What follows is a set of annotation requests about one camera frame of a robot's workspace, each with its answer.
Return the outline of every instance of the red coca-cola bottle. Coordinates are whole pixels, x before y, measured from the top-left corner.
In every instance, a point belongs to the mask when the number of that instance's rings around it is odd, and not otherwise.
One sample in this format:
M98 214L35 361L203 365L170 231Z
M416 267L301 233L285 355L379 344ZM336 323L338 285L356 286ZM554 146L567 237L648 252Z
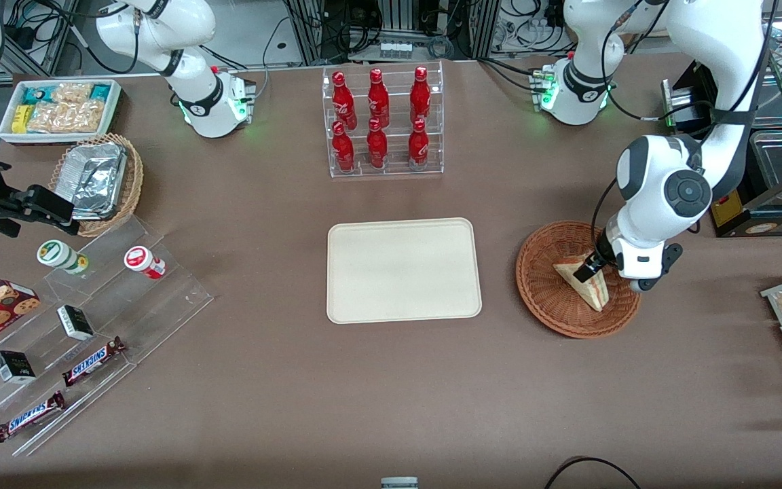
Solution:
M331 76L334 82L334 112L337 120L342 121L348 130L358 127L357 115L354 115L354 97L346 86L346 77L342 71L335 71Z
M419 66L415 68L415 83L412 92L409 93L409 118L412 123L415 120L428 120L430 115L430 86L428 86L428 69Z
M370 103L370 117L376 117L382 127L391 124L391 109L388 102L388 89L382 83L382 70L370 69L370 92L367 93Z
M376 170L385 168L388 161L388 138L382 131L382 124L378 117L370 120L370 133L367 134L367 148L370 152L370 164Z
M332 128L334 130L334 139L331 139L331 146L334 147L334 158L339 171L351 173L354 170L354 146L352 145L352 140L346 134L346 128L340 121L334 121Z
M428 165L429 143L428 135L424 132L424 120L419 118L412 124L412 134L409 135L409 168L424 170Z

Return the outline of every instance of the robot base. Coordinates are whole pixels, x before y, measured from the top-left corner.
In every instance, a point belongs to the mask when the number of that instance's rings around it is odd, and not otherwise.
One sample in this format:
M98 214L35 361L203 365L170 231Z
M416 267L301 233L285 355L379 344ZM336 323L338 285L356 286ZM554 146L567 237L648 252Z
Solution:
M210 109L209 114L201 117L189 114L182 103L180 104L186 123L204 137L222 137L241 124L252 123L255 109L254 84L247 86L242 78L224 72L217 73L217 77L223 83L223 96Z

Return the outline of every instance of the aluminum foil container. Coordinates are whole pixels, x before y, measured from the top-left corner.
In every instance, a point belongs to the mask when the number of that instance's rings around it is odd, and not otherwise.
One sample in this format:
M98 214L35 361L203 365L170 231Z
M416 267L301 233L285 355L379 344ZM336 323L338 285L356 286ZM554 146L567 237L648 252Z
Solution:
M54 192L74 204L75 220L110 219L117 214L127 160L127 149L117 143L72 148Z

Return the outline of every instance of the white container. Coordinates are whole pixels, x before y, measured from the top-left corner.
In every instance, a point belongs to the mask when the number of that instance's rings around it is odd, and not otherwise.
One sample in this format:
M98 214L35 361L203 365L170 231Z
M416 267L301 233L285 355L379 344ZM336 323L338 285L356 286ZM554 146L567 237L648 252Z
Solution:
M86 270L90 266L90 260L86 255L74 251L71 247L58 239L45 241L38 247L38 253L35 254L38 261L46 266L52 266L60 270L65 270L70 275Z
M131 247L122 258L122 263L127 269L143 273L153 280L158 280L165 275L164 260L154 256L147 247Z
M39 87L53 86L54 84L102 84L102 86L111 86L108 98L105 100L105 111L102 112L102 121L98 124L98 130L95 132L62 132L56 134L44 133L16 133L12 132L12 122L14 121L14 112L18 105L21 105L24 99L26 89L35 89ZM90 137L102 136L108 132L111 127L111 121L114 118L114 112L117 111L117 102L119 101L122 89L119 84L111 78L81 78L68 80L32 80L20 81L14 88L12 98L8 102L8 109L2 117L0 124L0 139L14 145L55 145L56 143L74 143L83 141Z

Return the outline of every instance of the small bottle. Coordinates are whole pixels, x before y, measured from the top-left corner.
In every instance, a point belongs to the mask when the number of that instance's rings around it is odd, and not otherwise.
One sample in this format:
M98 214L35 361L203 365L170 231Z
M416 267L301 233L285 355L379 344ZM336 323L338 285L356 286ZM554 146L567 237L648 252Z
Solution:
M415 68L415 83L409 93L409 118L412 124L416 120L428 120L430 115L430 86L428 86L428 69L419 66Z
M370 117L377 118L381 127L388 127L388 124L391 124L391 108L381 69L370 69L370 92L367 93L367 101L370 103Z
M334 130L334 139L331 139L331 146L334 147L334 159L337 162L339 171L351 173L354 171L354 146L352 140L346 134L346 128L340 121L334 121L332 126Z
M147 247L131 247L122 258L122 263L125 263L127 269L143 273L153 280L162 278L167 270L164 260L153 255Z
M424 132L424 120L415 120L412 134L409 135L409 168L414 171L424 170L428 165L429 143L428 135Z
M334 81L334 112L337 120L342 121L348 130L358 127L357 115L354 115L354 97L346 86L346 77L342 71L335 71L331 76Z
M74 248L58 239L45 241L38 247L35 257L41 264L65 270L69 275L77 275L90 266L90 259L86 255L74 251Z
M370 120L370 133L367 134L367 148L370 152L370 164L376 170L384 170L388 161L388 138L382 130L379 118Z

